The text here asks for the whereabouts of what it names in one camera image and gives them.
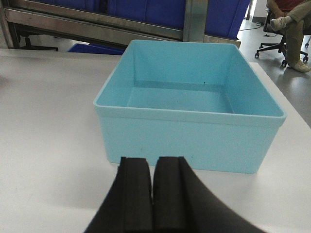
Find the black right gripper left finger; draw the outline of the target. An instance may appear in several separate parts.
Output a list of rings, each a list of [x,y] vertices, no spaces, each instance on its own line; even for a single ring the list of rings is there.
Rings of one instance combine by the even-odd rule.
[[[122,157],[117,175],[86,233],[152,233],[151,177],[146,159]]]

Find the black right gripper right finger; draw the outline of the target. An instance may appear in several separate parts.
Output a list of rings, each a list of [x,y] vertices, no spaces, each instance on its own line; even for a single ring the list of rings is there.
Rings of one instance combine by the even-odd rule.
[[[155,233],[261,233],[220,201],[184,157],[160,157],[154,172]]]

